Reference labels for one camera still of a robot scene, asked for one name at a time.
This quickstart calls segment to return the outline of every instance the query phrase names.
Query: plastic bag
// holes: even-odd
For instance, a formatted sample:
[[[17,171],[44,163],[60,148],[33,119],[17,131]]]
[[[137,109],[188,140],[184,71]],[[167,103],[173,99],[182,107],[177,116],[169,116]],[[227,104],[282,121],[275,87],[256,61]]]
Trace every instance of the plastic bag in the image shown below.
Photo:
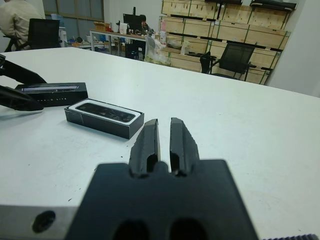
[[[169,48],[178,49],[178,50],[180,50],[182,47],[181,41],[177,41],[177,40],[168,40],[166,44]]]
[[[145,41],[145,62],[171,66],[171,59],[161,52],[161,49],[165,48],[164,45],[149,36],[145,38]]]

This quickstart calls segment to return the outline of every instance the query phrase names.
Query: white table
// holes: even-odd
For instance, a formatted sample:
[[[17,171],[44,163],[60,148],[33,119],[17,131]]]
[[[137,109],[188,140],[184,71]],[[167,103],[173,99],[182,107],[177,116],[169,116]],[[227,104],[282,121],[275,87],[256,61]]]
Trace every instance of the white table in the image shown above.
[[[158,118],[167,163],[170,119],[184,120],[200,158],[227,160],[260,238],[320,235],[319,98],[77,48],[4,54],[48,83],[86,82],[90,98]],[[67,123],[62,106],[15,114],[0,107],[0,205],[78,206],[96,166],[128,163],[138,135]]]
[[[137,41],[142,41],[142,42],[146,41],[145,37],[139,36],[139,35],[120,34],[120,33],[117,33],[117,32],[98,31],[98,30],[90,30],[91,39],[93,39],[93,34],[105,35],[106,37],[108,37],[110,53],[111,53],[111,37],[117,38],[118,39],[118,56],[121,56],[120,38],[137,40]],[[95,43],[93,41],[91,41],[91,51],[93,51],[93,52],[95,51]]]

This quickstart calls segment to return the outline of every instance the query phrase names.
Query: camera box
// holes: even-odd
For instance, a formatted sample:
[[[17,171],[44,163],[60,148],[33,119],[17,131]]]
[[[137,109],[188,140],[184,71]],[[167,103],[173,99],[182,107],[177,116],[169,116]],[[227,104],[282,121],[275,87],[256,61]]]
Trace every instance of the camera box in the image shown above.
[[[114,104],[85,99],[64,109],[70,123],[130,139],[144,125],[145,114]]]
[[[88,98],[84,82],[20,84],[15,89],[44,107],[69,106]]]

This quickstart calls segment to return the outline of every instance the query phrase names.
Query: black office chair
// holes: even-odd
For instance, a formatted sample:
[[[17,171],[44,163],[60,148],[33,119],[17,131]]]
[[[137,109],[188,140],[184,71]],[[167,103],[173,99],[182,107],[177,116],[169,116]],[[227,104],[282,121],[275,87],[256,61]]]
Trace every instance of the black office chair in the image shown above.
[[[210,74],[214,76],[224,77],[228,79],[239,80],[243,74],[245,74],[244,81],[247,80],[249,68],[255,68],[256,66],[249,63],[250,58],[254,52],[255,48],[252,46],[241,45],[236,43],[228,43],[221,59],[213,63],[217,58],[211,56],[210,52],[202,55],[200,57],[200,63],[202,68],[202,73]],[[225,69],[231,72],[239,73],[240,77],[232,77],[220,73],[213,73],[212,68],[219,63],[221,69]]]
[[[31,18],[29,22],[28,40],[24,44],[19,44],[21,38],[16,36],[4,36],[10,38],[10,42],[5,52],[11,52],[14,45],[16,51],[30,46],[31,49],[52,49],[60,48],[59,41],[59,20]]]

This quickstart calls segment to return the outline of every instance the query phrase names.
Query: black box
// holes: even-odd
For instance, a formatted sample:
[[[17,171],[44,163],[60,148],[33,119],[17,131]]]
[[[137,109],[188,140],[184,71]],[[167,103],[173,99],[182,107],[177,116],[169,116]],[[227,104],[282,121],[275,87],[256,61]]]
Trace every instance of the black box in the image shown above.
[[[102,131],[108,134],[116,135],[125,139],[130,139],[132,136],[144,125],[145,114],[143,112],[125,108],[122,106],[117,106],[111,103],[106,103],[102,101],[96,101],[103,104],[109,104],[115,107],[120,107],[125,110],[134,111],[140,113],[141,115],[136,118],[130,125],[121,124],[120,122],[112,122],[106,119],[100,119],[95,116],[86,115],[84,113],[79,113],[70,109],[71,106],[68,106],[64,109],[66,120],[70,123],[78,124],[84,127]]]
[[[68,106],[88,98],[84,82],[20,84],[15,89],[28,94],[44,107]]]

